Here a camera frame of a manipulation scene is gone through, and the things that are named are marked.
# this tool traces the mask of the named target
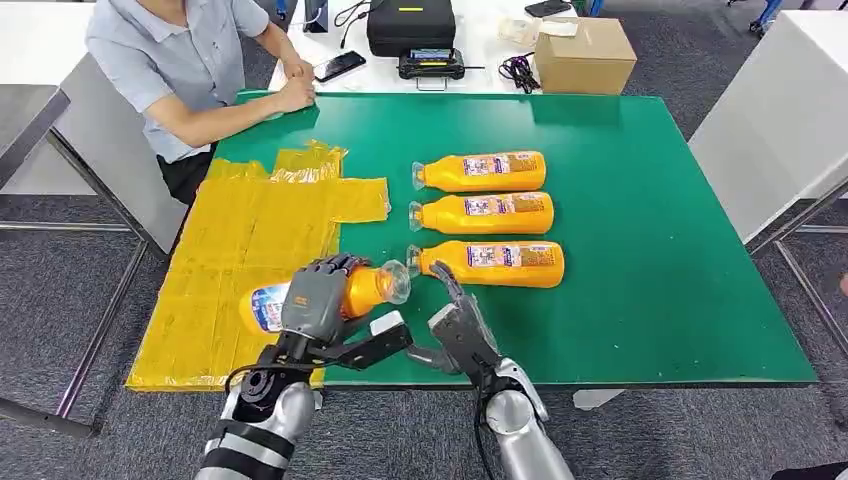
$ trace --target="short-sleeved shirt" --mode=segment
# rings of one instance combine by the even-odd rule
[[[186,0],[185,5],[188,28],[162,20],[137,0],[97,0],[86,45],[139,113],[172,93],[192,111],[231,105],[244,88],[238,34],[259,35],[268,14],[253,0]],[[144,135],[166,162],[204,150],[144,116]]]

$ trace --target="black case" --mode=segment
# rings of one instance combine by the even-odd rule
[[[411,48],[452,48],[456,19],[450,0],[383,0],[366,31],[371,53],[399,57]]]

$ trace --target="orange juice bottle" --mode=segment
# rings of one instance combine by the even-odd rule
[[[400,305],[409,298],[409,283],[409,271],[397,260],[389,260],[379,268],[356,267],[347,281],[342,314],[355,318],[381,303]],[[290,285],[291,282],[268,285],[242,298],[239,313],[251,330],[265,333],[282,330],[283,302]]]
[[[543,192],[479,197],[448,195],[436,202],[409,204],[409,228],[442,233],[545,233],[554,223],[554,204]]]
[[[559,285],[565,272],[562,247],[553,242],[459,242],[451,240],[433,248],[411,245],[406,266],[411,276],[433,275],[430,266],[439,260],[450,267],[459,283],[550,288]]]
[[[536,190],[545,183],[545,157],[539,152],[448,155],[429,165],[412,164],[415,189],[445,192]]]

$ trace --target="brown box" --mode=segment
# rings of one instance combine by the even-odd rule
[[[577,35],[539,34],[534,56],[542,91],[620,94],[636,63],[636,54],[621,23],[614,18],[554,21],[577,23]]]

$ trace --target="green tabletop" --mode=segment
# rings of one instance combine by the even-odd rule
[[[344,225],[341,248],[376,263],[409,244],[544,239],[566,252],[553,289],[469,287],[502,353],[539,384],[804,383],[816,376],[659,98],[581,95],[325,94],[317,108],[221,142],[217,156],[273,164],[309,139],[350,150],[348,177],[387,177],[385,222]],[[542,236],[411,232],[410,165],[445,155],[539,150],[556,219]],[[413,283],[399,308],[417,343],[448,300]],[[396,355],[330,385],[464,384]]]

